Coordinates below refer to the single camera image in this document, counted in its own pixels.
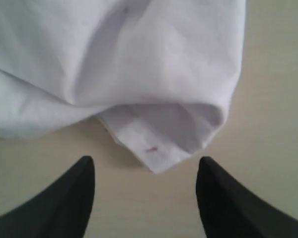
white fabric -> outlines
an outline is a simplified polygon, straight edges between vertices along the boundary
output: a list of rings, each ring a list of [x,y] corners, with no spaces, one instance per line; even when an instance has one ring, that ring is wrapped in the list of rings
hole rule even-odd
[[[227,118],[244,11],[244,0],[0,0],[0,136],[98,114],[149,169],[170,168]]]

red stitch mark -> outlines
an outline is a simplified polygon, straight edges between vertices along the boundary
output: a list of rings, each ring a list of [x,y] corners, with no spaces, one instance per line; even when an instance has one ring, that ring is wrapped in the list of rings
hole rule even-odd
[[[157,151],[158,150],[158,147],[152,147],[150,149],[147,149],[146,152],[149,153],[149,152],[153,152],[153,151]]]

